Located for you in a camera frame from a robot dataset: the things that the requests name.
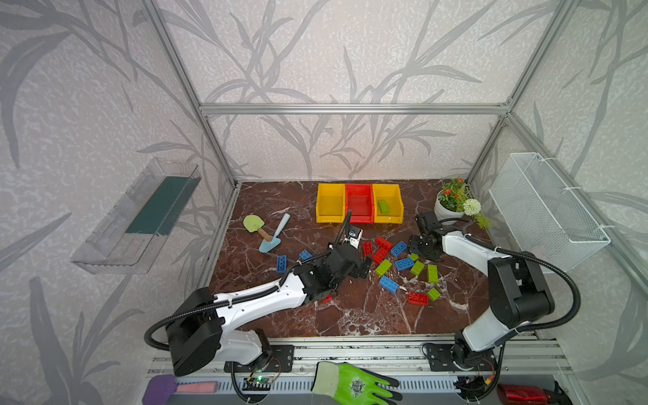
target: red lego brick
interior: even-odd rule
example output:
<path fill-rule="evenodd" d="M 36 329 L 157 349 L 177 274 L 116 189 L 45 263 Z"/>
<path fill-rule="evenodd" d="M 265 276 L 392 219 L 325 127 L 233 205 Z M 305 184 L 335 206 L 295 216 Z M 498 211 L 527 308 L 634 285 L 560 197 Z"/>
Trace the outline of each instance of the red lego brick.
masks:
<path fill-rule="evenodd" d="M 364 257 L 373 256 L 373 249 L 371 249 L 371 242 L 362 242 L 362 250 L 364 250 Z"/>
<path fill-rule="evenodd" d="M 385 250 L 390 250 L 393 244 L 389 243 L 387 240 L 384 240 L 381 237 L 378 237 L 376 239 L 376 245 L 380 246 L 381 248 L 384 248 Z"/>
<path fill-rule="evenodd" d="M 389 251 L 385 248 L 380 248 L 375 255 L 373 255 L 373 262 L 375 264 L 380 264 L 386 257 Z"/>
<path fill-rule="evenodd" d="M 410 292 L 408 296 L 408 301 L 410 304 L 422 305 L 424 307 L 428 306 L 428 296 L 425 294 L 417 294 L 415 292 Z"/>

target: toy shovel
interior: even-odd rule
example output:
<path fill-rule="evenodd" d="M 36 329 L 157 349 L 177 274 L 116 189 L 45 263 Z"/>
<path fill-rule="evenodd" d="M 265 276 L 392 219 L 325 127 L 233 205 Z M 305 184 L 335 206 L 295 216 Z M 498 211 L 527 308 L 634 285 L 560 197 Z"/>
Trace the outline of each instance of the toy shovel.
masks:
<path fill-rule="evenodd" d="M 277 238 L 277 235 L 279 234 L 279 232 L 283 230 L 283 227 L 286 226 L 286 223 L 288 222 L 289 219 L 290 219 L 290 214 L 284 214 L 284 217 L 281 218 L 281 222 L 279 222 L 279 226 L 277 226 L 277 230 L 275 231 L 275 234 L 272 237 L 272 241 L 268 242 L 267 240 L 264 240 L 263 242 L 261 242 L 261 246 L 259 246 L 259 252 L 267 253 L 281 243 L 281 239 Z"/>
<path fill-rule="evenodd" d="M 262 228 L 266 223 L 258 215 L 248 215 L 243 219 L 243 226 L 250 232 L 259 232 L 259 235 L 268 242 L 272 237 Z"/>

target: toy building block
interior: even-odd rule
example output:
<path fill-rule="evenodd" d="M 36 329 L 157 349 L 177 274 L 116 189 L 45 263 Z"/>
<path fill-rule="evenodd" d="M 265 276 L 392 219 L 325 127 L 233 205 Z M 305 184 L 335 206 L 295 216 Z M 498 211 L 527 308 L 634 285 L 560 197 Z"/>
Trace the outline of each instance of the toy building block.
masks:
<path fill-rule="evenodd" d="M 396 290 L 399 289 L 399 284 L 385 275 L 380 279 L 380 285 L 394 294 L 396 294 Z"/>
<path fill-rule="evenodd" d="M 437 298 L 441 297 L 441 293 L 438 292 L 436 288 L 432 288 L 432 289 L 428 292 L 428 297 L 430 297 L 430 299 L 431 299 L 432 301 L 436 301 Z"/>
<path fill-rule="evenodd" d="M 387 251 L 387 249 L 385 249 L 385 248 L 380 248 L 380 249 L 376 252 L 376 254 L 373 255 L 373 262 L 374 262 L 375 264 L 378 264 L 378 263 L 382 262 L 382 261 L 387 257 L 387 253 L 389 253 L 389 252 Z"/>
<path fill-rule="evenodd" d="M 385 250 L 389 250 L 393 246 L 393 244 L 391 244 L 390 242 L 388 242 L 387 240 L 381 237 L 378 237 L 378 239 L 376 239 L 376 245 L 380 246 L 381 248 L 384 248 Z"/>
<path fill-rule="evenodd" d="M 313 255 L 311 255 L 308 251 L 304 250 L 299 254 L 299 257 L 301 257 L 301 260 L 307 260 L 313 257 Z"/>
<path fill-rule="evenodd" d="M 277 273 L 283 274 L 286 272 L 286 257 L 277 256 Z"/>
<path fill-rule="evenodd" d="M 403 253 L 405 249 L 407 249 L 407 245 L 405 244 L 405 242 L 401 241 L 399 242 L 399 244 L 393 247 L 391 254 L 394 255 L 394 257 L 398 257 L 401 253 Z"/>
<path fill-rule="evenodd" d="M 406 257 L 405 259 L 402 260 L 396 260 L 396 269 L 398 269 L 398 271 L 400 272 L 412 267 L 414 267 L 414 262 L 411 261 L 409 257 Z"/>
<path fill-rule="evenodd" d="M 376 273 L 378 273 L 378 275 L 384 275 L 390 267 L 391 262 L 389 260 L 383 260 L 382 263 L 380 263 L 380 266 L 376 267 Z"/>
<path fill-rule="evenodd" d="M 389 214 L 389 206 L 387 205 L 387 201 L 385 200 L 378 200 L 378 207 L 380 208 L 380 213 L 383 215 Z"/>
<path fill-rule="evenodd" d="M 428 296 L 425 294 L 417 294 L 415 292 L 410 292 L 407 300 L 410 304 L 421 305 L 423 307 L 428 306 Z"/>
<path fill-rule="evenodd" d="M 417 260 L 416 263 L 414 263 L 414 266 L 412 266 L 411 272 L 412 274 L 419 275 L 421 274 L 424 268 L 425 268 L 425 264 Z"/>
<path fill-rule="evenodd" d="M 362 251 L 364 252 L 364 257 L 373 256 L 373 250 L 371 249 L 371 242 L 362 242 Z"/>
<path fill-rule="evenodd" d="M 428 283 L 436 284 L 439 282 L 439 271 L 434 264 L 428 264 Z"/>

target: green glove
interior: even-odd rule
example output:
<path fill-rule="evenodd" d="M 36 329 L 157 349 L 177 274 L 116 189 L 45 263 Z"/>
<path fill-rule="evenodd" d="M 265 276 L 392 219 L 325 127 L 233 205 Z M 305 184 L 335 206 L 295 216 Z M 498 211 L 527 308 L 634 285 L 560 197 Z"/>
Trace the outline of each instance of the green glove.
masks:
<path fill-rule="evenodd" d="M 399 382 L 349 363 L 319 362 L 313 393 L 328 395 L 342 405 L 396 405 L 386 399 L 401 400 L 403 396 L 377 384 L 398 387 Z"/>

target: wooden handle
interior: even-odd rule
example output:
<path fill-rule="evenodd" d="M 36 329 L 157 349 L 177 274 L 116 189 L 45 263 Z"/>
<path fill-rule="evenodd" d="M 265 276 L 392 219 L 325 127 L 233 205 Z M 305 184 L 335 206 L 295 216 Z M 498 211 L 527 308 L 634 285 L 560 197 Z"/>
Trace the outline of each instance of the wooden handle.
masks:
<path fill-rule="evenodd" d="M 259 228 L 257 232 L 259 232 L 259 235 L 261 235 L 263 239 L 267 240 L 268 242 L 272 242 L 272 237 L 268 235 L 268 233 L 265 232 L 263 228 Z"/>

